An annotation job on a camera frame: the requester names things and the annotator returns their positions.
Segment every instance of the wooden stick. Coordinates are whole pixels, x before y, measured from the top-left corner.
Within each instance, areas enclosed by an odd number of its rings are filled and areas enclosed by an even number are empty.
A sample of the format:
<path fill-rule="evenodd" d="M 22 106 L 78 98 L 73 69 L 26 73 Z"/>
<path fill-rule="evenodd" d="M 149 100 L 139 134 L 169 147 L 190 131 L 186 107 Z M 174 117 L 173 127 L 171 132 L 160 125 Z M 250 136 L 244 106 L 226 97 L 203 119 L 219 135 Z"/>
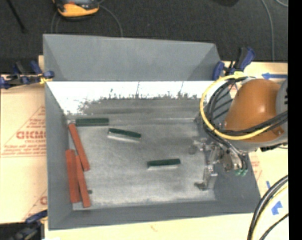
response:
<path fill-rule="evenodd" d="M 69 178 L 70 199 L 71 203 L 80 202 L 80 189 L 76 173 L 75 150 L 68 149 L 65 151 L 67 175 Z"/>
<path fill-rule="evenodd" d="M 83 170 L 87 171 L 87 170 L 90 169 L 90 164 L 89 164 L 89 162 L 87 160 L 87 157 L 86 157 L 86 154 L 85 154 L 85 151 L 84 151 L 84 148 L 83 148 L 80 136 L 79 136 L 79 134 L 77 132 L 77 129 L 76 129 L 76 126 L 75 126 L 74 123 L 70 123 L 69 124 L 69 130 L 70 130 L 71 137 L 73 139 L 73 142 L 74 142 L 77 154 L 80 157 Z"/>
<path fill-rule="evenodd" d="M 90 207 L 91 201 L 90 201 L 89 193 L 87 191 L 87 186 L 86 186 L 86 182 L 85 182 L 84 173 L 82 170 L 80 157 L 78 155 L 75 156 L 75 160 L 76 160 L 77 180 L 78 180 L 79 186 L 80 186 L 80 193 L 81 193 L 81 197 L 82 197 L 83 207 Z"/>

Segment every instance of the orange device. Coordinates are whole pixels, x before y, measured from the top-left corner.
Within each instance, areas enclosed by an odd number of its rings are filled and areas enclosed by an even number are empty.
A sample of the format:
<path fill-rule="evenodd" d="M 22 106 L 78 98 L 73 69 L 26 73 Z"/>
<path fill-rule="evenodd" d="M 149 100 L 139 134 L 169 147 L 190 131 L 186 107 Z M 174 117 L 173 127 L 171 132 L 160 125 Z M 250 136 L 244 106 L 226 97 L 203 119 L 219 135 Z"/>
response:
<path fill-rule="evenodd" d="M 52 0 L 60 15 L 69 20 L 83 19 L 99 10 L 96 0 Z"/>

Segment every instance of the yellow cable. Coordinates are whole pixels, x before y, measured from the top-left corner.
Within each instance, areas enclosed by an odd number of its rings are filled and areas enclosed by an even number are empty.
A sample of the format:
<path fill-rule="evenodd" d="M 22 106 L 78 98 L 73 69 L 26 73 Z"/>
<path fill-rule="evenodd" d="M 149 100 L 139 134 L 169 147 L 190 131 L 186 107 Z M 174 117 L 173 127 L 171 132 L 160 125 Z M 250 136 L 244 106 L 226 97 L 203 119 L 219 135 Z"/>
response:
<path fill-rule="evenodd" d="M 271 125 L 269 126 L 266 126 L 260 130 L 256 130 L 250 134 L 246 134 L 246 135 L 241 135 L 241 136 L 231 136 L 231 135 L 226 135 L 226 134 L 223 134 L 221 133 L 220 131 L 218 131 L 210 122 L 209 120 L 206 118 L 205 116 L 205 113 L 204 113 L 204 108 L 203 108 L 203 102 L 204 102 L 204 99 L 207 95 L 207 93 L 209 92 L 209 90 L 211 90 L 217 83 L 221 82 L 221 81 L 225 81 L 225 80 L 228 80 L 228 79 L 239 79 L 239 78 L 242 78 L 242 77 L 247 77 L 246 74 L 244 74 L 243 72 L 241 71 L 238 71 L 238 72 L 234 72 L 233 75 L 227 75 L 227 76 L 224 76 L 218 80 L 216 80 L 215 82 L 213 82 L 206 90 L 205 92 L 202 94 L 202 98 L 200 100 L 200 113 L 201 113 L 201 116 L 205 122 L 205 124 L 209 127 L 210 130 L 212 130 L 216 135 L 224 138 L 224 139 L 227 139 L 227 140 L 245 140 L 247 138 L 252 138 L 254 136 L 257 136 L 259 134 L 261 134 L 262 132 L 264 132 L 265 130 L 269 129 L 271 127 Z"/>
<path fill-rule="evenodd" d="M 273 207 L 273 206 L 274 206 L 274 203 L 275 203 L 276 201 L 278 202 L 278 200 L 281 199 L 281 197 L 285 194 L 284 191 L 285 191 L 286 189 L 288 189 L 288 185 L 284 186 L 281 190 L 279 190 L 279 191 L 272 197 L 272 199 L 271 199 L 272 201 L 269 202 L 269 203 L 266 205 L 266 207 L 264 208 L 264 210 L 261 212 L 259 218 L 256 220 L 256 222 L 255 222 L 256 225 L 258 225 L 258 223 L 259 223 L 261 217 L 264 216 L 265 212 L 266 212 L 267 210 L 269 211 L 268 207 Z M 256 232 L 257 232 L 257 230 L 256 230 L 256 226 L 255 226 L 254 229 L 253 229 L 253 232 L 252 232 L 252 239 L 255 239 L 255 233 L 256 233 Z"/>

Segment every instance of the gray cardboard box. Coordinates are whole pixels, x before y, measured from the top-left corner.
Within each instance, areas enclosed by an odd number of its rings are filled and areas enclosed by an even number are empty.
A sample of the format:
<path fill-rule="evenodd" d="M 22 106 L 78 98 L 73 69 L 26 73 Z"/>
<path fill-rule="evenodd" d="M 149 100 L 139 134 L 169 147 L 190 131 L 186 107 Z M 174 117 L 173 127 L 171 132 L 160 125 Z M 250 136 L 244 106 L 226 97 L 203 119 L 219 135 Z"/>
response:
<path fill-rule="evenodd" d="M 62 34 L 44 35 L 49 228 L 140 223 L 253 212 L 259 191 L 252 169 L 236 177 L 216 167 L 214 188 L 200 191 L 205 137 L 194 122 L 201 93 L 219 61 L 214 44 Z M 78 127 L 91 165 L 84 172 L 91 207 L 72 204 L 65 150 L 74 149 L 67 125 L 76 119 L 107 119 Z M 139 133 L 118 138 L 110 128 Z M 180 161 L 149 168 L 150 161 Z"/>

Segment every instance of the black cable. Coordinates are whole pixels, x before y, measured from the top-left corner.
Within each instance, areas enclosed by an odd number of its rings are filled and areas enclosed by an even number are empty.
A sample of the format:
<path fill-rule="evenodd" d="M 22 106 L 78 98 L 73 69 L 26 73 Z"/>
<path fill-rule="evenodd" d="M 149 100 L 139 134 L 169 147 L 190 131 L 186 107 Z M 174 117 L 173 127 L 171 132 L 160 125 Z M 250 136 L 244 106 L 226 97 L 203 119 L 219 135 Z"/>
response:
<path fill-rule="evenodd" d="M 284 215 L 281 219 L 279 219 L 276 223 L 274 223 L 271 227 L 269 227 L 265 233 L 260 237 L 259 240 L 264 240 L 266 238 L 266 236 L 272 231 L 272 229 L 274 229 L 282 220 L 286 219 L 287 217 L 289 217 L 289 213 L 287 213 L 286 215 Z"/>
<path fill-rule="evenodd" d="M 18 24 L 20 25 L 22 32 L 23 32 L 23 33 L 27 33 L 28 30 L 27 30 L 26 27 L 24 26 L 24 24 L 23 24 L 23 22 L 22 22 L 20 16 L 18 15 L 17 11 L 15 10 L 15 7 L 13 6 L 11 0 L 6 0 L 6 1 L 7 1 L 8 5 L 10 6 L 12 13 L 13 13 L 14 16 L 15 16 L 15 19 L 17 20 Z"/>
<path fill-rule="evenodd" d="M 247 235 L 247 240 L 252 240 L 252 235 L 253 235 L 253 231 L 256 227 L 256 222 L 257 222 L 258 218 L 260 217 L 262 211 L 265 209 L 266 205 L 270 201 L 270 199 L 287 182 L 288 182 L 288 175 L 279 179 L 272 187 L 270 187 L 267 190 L 267 192 L 261 198 L 261 200 L 259 201 L 259 203 L 254 211 L 254 214 L 253 214 L 252 221 L 251 221 L 248 235 Z"/>
<path fill-rule="evenodd" d="M 251 132 L 254 132 L 256 130 L 259 130 L 259 129 L 262 129 L 264 127 L 267 127 L 269 125 L 271 125 L 267 130 L 272 130 L 282 124 L 284 124 L 285 122 L 287 121 L 287 111 L 284 111 L 278 115 L 276 115 L 275 117 L 267 120 L 267 121 L 264 121 L 260 124 L 257 124 L 253 127 L 250 127 L 250 128 L 247 128 L 247 129 L 244 129 L 244 130 L 238 130 L 238 131 L 232 131 L 232 130 L 227 130 L 227 131 L 223 131 L 221 130 L 222 133 L 227 133 L 228 135 L 231 135 L 231 136 L 238 136 L 240 134 L 248 134 L 248 133 L 251 133 Z"/>
<path fill-rule="evenodd" d="M 225 97 L 231 90 L 232 86 L 234 86 L 234 84 L 236 84 L 237 82 L 241 81 L 240 80 L 236 80 L 236 81 L 228 81 L 226 83 L 224 83 L 223 85 L 221 85 L 214 93 L 213 95 L 211 96 L 208 104 L 206 105 L 206 114 L 208 114 L 207 118 L 208 120 L 212 123 L 212 126 L 215 128 L 215 129 L 218 129 L 216 127 L 216 125 L 214 124 L 214 120 L 219 118 L 220 116 L 222 116 L 223 114 L 225 114 L 228 110 L 224 110 L 223 112 L 221 112 L 220 114 L 216 115 L 215 117 L 213 117 L 213 114 L 216 110 L 218 110 L 219 108 L 221 108 L 222 106 L 226 105 L 227 103 L 230 103 L 232 101 L 232 99 L 228 100 L 227 102 L 219 105 L 218 107 L 215 107 L 217 102 L 219 100 L 221 100 L 223 97 Z M 225 93 L 222 97 L 220 97 L 220 95 L 223 93 L 224 89 L 229 87 L 231 85 L 231 88 L 228 90 L 227 93 Z M 275 117 L 267 120 L 267 121 L 264 121 L 260 124 L 257 124 L 253 127 L 250 127 L 250 128 L 247 128 L 247 129 L 243 129 L 243 130 L 239 130 L 239 131 L 232 131 L 232 130 L 221 130 L 222 133 L 227 133 L 228 135 L 230 136 L 240 136 L 242 134 L 248 134 L 248 133 L 251 133 L 251 132 L 254 132 L 256 130 L 259 130 L 259 129 L 262 129 L 266 126 L 269 126 L 271 125 L 268 129 L 266 129 L 265 131 L 269 131 L 269 130 L 272 130 L 280 125 L 282 125 L 283 123 L 285 123 L 287 121 L 287 111 L 285 112 L 282 112 L 278 115 L 276 115 Z"/>

